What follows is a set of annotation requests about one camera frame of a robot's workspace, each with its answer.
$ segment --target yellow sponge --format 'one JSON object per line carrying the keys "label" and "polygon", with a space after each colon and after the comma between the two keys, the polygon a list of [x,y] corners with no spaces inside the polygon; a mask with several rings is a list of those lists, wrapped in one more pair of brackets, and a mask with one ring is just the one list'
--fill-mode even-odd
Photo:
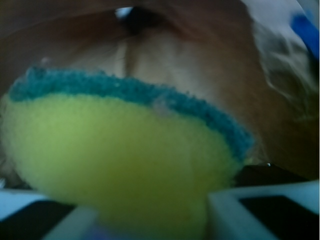
{"label": "yellow sponge", "polygon": [[232,185],[252,144],[204,101],[103,73],[32,68],[1,114],[5,152],[31,186],[96,208],[131,239],[202,238],[208,192]]}

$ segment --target scrub sponge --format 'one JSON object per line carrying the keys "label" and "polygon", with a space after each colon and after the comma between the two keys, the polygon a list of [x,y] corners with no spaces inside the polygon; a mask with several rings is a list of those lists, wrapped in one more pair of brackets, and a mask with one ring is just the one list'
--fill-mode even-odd
{"label": "scrub sponge", "polygon": [[164,85],[30,68],[2,99],[5,153],[31,186],[91,206],[115,235],[200,239],[208,192],[253,144],[230,117]]}

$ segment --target sponge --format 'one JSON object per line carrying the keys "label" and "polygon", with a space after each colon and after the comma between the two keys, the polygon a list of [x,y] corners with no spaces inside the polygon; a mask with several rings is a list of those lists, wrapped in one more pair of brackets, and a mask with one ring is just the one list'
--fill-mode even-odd
{"label": "sponge", "polygon": [[115,236],[201,239],[207,194],[253,139],[204,100],[103,72],[30,68],[2,99],[1,141],[31,186],[96,208]]}

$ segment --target blue object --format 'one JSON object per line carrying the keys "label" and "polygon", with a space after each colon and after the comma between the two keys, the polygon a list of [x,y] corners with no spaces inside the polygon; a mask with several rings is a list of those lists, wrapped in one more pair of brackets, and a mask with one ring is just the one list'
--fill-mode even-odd
{"label": "blue object", "polygon": [[302,14],[293,17],[291,28],[302,39],[312,56],[319,62],[319,30]]}
{"label": "blue object", "polygon": [[89,75],[78,70],[32,67],[9,90],[11,100],[16,102],[32,101],[49,94],[112,97],[148,107],[161,99],[169,109],[199,118],[210,129],[220,132],[239,161],[244,160],[247,150],[254,143],[247,131],[205,100],[179,93],[172,87],[148,84],[134,78],[120,79],[103,72]]}

